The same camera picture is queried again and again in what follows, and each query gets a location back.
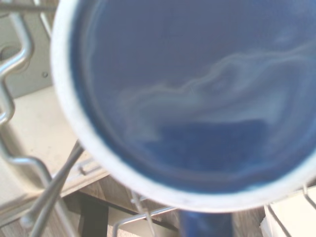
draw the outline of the blue mug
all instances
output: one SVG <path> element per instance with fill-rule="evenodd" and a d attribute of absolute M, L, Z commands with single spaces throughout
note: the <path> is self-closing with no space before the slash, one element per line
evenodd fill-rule
<path fill-rule="evenodd" d="M 82 145 L 186 237 L 315 176 L 315 55 L 313 0 L 64 0 L 51 49 Z"/>

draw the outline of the wire tine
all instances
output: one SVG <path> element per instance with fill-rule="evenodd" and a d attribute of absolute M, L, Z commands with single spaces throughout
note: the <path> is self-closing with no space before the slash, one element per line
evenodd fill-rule
<path fill-rule="evenodd" d="M 316 203 L 310 198 L 310 196 L 308 195 L 308 188 L 307 185 L 303 186 L 303 194 L 305 199 L 310 203 L 310 205 L 312 205 L 312 207 L 314 209 L 316 209 Z"/>
<path fill-rule="evenodd" d="M 17 4 L 17 3 L 6 3 L 0 2 L 0 12 L 19 12 L 19 13 L 40 13 L 40 12 L 55 12 L 55 6 L 40 6 L 30 4 Z"/>
<path fill-rule="evenodd" d="M 157 233 L 155 231 L 155 228 L 154 228 L 152 217 L 151 217 L 148 209 L 142 207 L 142 204 L 140 203 L 138 195 L 134 191 L 132 191 L 131 193 L 132 193 L 134 204 L 136 205 L 136 208 L 137 208 L 138 212 L 141 213 L 141 214 L 142 213 L 145 214 L 147 222 L 148 222 L 149 229 L 150 229 L 153 237 L 158 237 Z"/>
<path fill-rule="evenodd" d="M 47 200 L 51 200 L 51 196 L 59 196 L 64 183 L 67 179 L 70 169 L 83 153 L 83 148 L 78 141 L 76 141 L 73 150 L 71 151 L 66 163 L 59 170 L 54 179 L 49 183 L 47 188 L 43 191 L 41 196 L 36 199 L 31 209 L 20 219 L 20 223 L 25 227 L 32 227 L 38 218 L 41 210 L 45 205 L 49 205 Z"/>
<path fill-rule="evenodd" d="M 270 212 L 270 214 L 272 215 L 272 217 L 274 218 L 274 220 L 278 223 L 278 225 L 281 227 L 282 231 L 284 232 L 286 237 L 291 237 L 290 233 L 287 231 L 286 227 L 284 226 L 284 224 L 280 221 L 280 219 L 277 217 L 277 215 L 275 214 L 275 212 L 273 211 L 273 209 L 271 208 L 270 205 L 267 205 L 268 211 Z"/>
<path fill-rule="evenodd" d="M 173 211 L 173 210 L 176 210 L 176 208 L 175 207 L 166 207 L 166 208 L 162 208 L 162 209 L 158 209 L 156 211 L 153 211 L 153 212 L 150 213 L 150 215 L 151 216 L 156 216 L 156 215 L 160 215 L 160 214 L 163 214 L 163 213 L 166 213 L 166 212 L 170 212 L 170 211 Z M 139 221 L 139 220 L 142 220 L 142 219 L 145 219 L 145 218 L 146 218 L 145 214 L 138 214 L 138 215 L 135 215 L 135 216 L 132 216 L 132 217 L 129 217 L 129 218 L 126 218 L 126 219 L 123 219 L 123 220 L 120 220 L 120 221 L 116 222 L 113 225 L 112 237 L 118 237 L 118 232 L 119 232 L 119 227 L 120 226 L 128 224 L 128 223 L 131 223 L 131 222 L 134 222 L 134 221 Z"/>
<path fill-rule="evenodd" d="M 11 0 L 5 0 L 6 3 L 11 3 Z M 33 41 L 31 35 L 28 31 L 27 26 L 22 18 L 22 16 L 18 13 L 11 13 L 10 14 L 11 22 L 14 26 L 14 29 L 19 37 L 21 42 L 21 50 L 14 55 L 13 57 L 9 58 L 8 60 L 4 61 L 0 65 L 0 101 L 2 103 L 1 110 L 2 113 L 0 114 L 0 126 L 7 123 L 14 114 L 14 103 L 10 93 L 7 90 L 5 84 L 5 78 L 9 75 L 14 69 L 23 65 L 28 60 L 30 60 L 33 54 Z M 46 187 L 48 186 L 49 182 L 51 181 L 51 176 L 47 170 L 45 164 L 33 157 L 14 157 L 11 155 L 7 146 L 4 142 L 4 139 L 0 136 L 0 156 L 7 162 L 13 165 L 21 165 L 21 166 L 29 166 L 34 169 L 36 174 L 39 176 L 41 182 Z M 75 237 L 78 236 L 75 228 L 73 227 L 71 221 L 68 218 L 68 213 L 65 207 L 65 204 L 62 200 L 58 200 L 56 203 L 56 211 L 59 217 L 62 220 L 62 223 L 65 226 L 65 229 L 69 236 Z"/>

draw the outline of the dishwasher rack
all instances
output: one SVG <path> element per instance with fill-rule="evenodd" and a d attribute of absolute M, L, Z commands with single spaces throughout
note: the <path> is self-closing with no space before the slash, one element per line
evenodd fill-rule
<path fill-rule="evenodd" d="M 34 5 L 16 4 L 13 3 L 12 0 L 5 0 L 0 2 L 0 13 L 5 13 L 8 17 L 10 17 L 12 25 L 21 43 L 20 51 L 13 57 L 0 64 L 0 127 L 4 126 L 10 121 L 10 119 L 14 116 L 15 111 L 14 101 L 8 91 L 5 79 L 12 71 L 14 71 L 16 68 L 19 68 L 20 66 L 23 66 L 30 60 L 34 49 L 32 36 L 30 35 L 28 27 L 24 22 L 23 14 L 39 14 L 47 35 L 50 37 L 51 26 L 48 22 L 47 13 L 53 13 L 55 10 L 56 6 L 43 5 L 40 0 L 34 0 Z M 31 237 L 41 236 L 48 217 L 54 207 L 57 211 L 57 214 L 61 218 L 62 223 L 64 224 L 68 236 L 79 236 L 78 232 L 76 231 L 68 217 L 67 208 L 59 195 L 71 168 L 82 153 L 83 148 L 77 141 L 68 157 L 68 160 L 59 170 L 54 179 L 52 179 L 47 167 L 41 160 L 35 157 L 13 156 L 10 153 L 6 143 L 4 142 L 3 137 L 0 136 L 0 156 L 12 165 L 31 167 L 36 172 L 37 176 L 45 187 L 42 194 L 35 200 L 29 211 L 20 219 L 20 223 L 23 227 L 32 228 L 30 234 Z M 302 192 L 306 201 L 314 209 L 316 209 L 316 204 L 310 198 L 308 187 L 306 185 L 303 186 Z M 118 236 L 118 230 L 120 226 L 142 219 L 147 220 L 152 236 L 157 237 L 155 227 L 153 226 L 152 217 L 175 210 L 176 208 L 166 207 L 155 210 L 153 212 L 149 212 L 148 209 L 142 205 L 142 201 L 144 201 L 145 199 L 145 197 L 140 197 L 135 192 L 132 192 L 131 202 L 135 204 L 139 214 L 116 222 L 114 224 L 113 237 Z M 291 237 L 287 228 L 279 220 L 279 218 L 273 211 L 271 205 L 267 205 L 266 208 L 271 216 L 275 219 L 275 221 L 279 224 L 284 234 L 287 237 Z"/>

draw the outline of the wooden floor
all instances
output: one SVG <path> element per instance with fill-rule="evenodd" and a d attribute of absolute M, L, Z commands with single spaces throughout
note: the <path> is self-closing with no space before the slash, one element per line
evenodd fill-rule
<path fill-rule="evenodd" d="M 130 202 L 131 191 L 120 183 L 116 182 L 111 176 L 107 176 L 83 189 L 81 192 L 97 197 L 107 202 L 119 205 L 126 209 L 136 211 L 135 206 Z M 151 200 L 143 201 L 144 206 L 149 210 L 163 207 L 163 205 L 155 203 Z M 237 212 L 233 215 L 235 237 L 262 237 L 260 223 L 265 216 L 263 208 Z M 71 216 L 76 226 L 79 226 L 79 216 L 72 213 Z M 175 227 L 179 226 L 178 214 L 176 211 L 166 213 L 155 219 L 171 224 Z M 44 237 L 67 237 L 56 213 L 52 213 L 48 225 L 43 234 Z M 0 229 L 0 237 L 26 237 L 27 231 L 24 230 L 18 222 L 13 222 Z"/>

